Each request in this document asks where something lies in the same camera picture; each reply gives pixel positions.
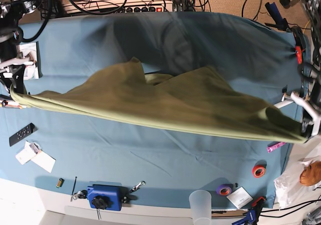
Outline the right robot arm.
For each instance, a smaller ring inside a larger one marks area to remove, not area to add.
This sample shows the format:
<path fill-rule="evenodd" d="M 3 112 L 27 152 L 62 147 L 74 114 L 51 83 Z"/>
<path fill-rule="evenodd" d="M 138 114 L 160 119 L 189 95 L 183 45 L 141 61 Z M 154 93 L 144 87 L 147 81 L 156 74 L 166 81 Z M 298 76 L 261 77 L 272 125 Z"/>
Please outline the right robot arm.
<path fill-rule="evenodd" d="M 24 38 L 24 32 L 19 27 L 19 20 L 33 13 L 44 2 L 48 2 L 49 11 L 40 29 L 31 38 Z M 10 93 L 24 93 L 24 72 L 29 64 L 35 63 L 31 54 L 24 55 L 19 50 L 21 43 L 31 43 L 36 40 L 46 27 L 52 14 L 52 0 L 1 0 L 1 84 Z"/>

